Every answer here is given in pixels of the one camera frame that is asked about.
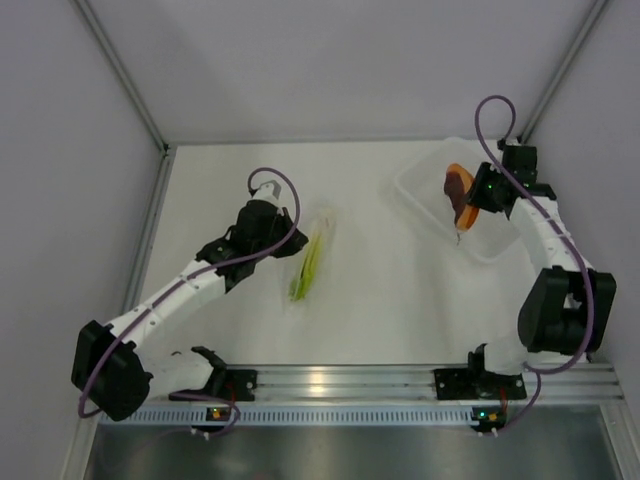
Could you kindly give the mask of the clear zip top bag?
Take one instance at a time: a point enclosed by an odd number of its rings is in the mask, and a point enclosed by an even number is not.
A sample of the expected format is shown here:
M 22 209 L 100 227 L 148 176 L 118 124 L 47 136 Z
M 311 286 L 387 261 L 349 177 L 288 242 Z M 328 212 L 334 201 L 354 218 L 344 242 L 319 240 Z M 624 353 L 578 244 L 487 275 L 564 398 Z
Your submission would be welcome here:
M 314 315 L 327 296 L 338 218 L 337 205 L 326 198 L 314 201 L 303 214 L 299 227 L 308 243 L 285 260 L 280 276 L 281 304 L 287 317 Z

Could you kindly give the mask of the orange purple fake fruit slice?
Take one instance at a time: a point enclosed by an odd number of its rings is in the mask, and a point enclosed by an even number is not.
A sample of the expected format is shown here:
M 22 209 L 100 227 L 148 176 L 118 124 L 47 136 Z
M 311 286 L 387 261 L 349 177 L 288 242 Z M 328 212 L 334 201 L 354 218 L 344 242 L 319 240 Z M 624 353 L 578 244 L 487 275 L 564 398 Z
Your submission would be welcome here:
M 454 211 L 454 224 L 458 231 L 466 232 L 476 222 L 480 210 L 466 204 L 466 193 L 469 191 L 474 176 L 458 163 L 448 166 L 443 186 Z

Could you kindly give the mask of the green fake celery stalk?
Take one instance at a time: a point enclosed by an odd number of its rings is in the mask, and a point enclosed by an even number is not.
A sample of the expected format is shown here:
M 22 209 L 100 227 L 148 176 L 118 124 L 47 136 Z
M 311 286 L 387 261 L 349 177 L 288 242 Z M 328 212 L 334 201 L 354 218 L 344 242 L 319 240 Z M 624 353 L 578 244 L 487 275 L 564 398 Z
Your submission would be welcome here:
M 328 248 L 332 221 L 320 218 L 316 221 L 304 257 L 289 285 L 289 300 L 300 302 L 307 298 L 320 272 Z

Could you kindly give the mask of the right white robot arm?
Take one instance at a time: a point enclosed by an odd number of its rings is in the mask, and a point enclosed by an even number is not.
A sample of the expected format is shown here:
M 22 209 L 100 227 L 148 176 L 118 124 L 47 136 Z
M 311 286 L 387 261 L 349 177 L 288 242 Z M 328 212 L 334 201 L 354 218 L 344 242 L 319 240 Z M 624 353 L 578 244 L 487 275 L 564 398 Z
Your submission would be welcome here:
M 466 373 L 468 388 L 480 397 L 500 389 L 503 375 L 556 375 L 597 350 L 617 288 L 612 274 L 595 270 L 578 251 L 555 192 L 537 180 L 536 149 L 504 140 L 498 149 L 500 158 L 474 174 L 462 172 L 455 225 L 468 232 L 483 212 L 504 217 L 519 234 L 535 278 L 515 328 L 481 345 L 483 362 Z

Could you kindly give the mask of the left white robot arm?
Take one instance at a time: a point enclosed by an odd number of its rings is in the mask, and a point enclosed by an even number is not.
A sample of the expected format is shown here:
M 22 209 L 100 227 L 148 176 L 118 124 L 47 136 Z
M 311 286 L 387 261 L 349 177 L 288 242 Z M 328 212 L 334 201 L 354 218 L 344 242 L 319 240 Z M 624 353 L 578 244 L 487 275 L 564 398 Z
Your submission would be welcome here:
M 214 350 L 194 346 L 161 357 L 149 348 L 251 276 L 260 261 L 302 251 L 309 239 L 298 221 L 267 200 L 250 200 L 235 224 L 204 245 L 167 286 L 105 324 L 87 323 L 71 373 L 81 392 L 79 416 L 104 413 L 121 421 L 158 396 L 228 399 L 227 365 Z

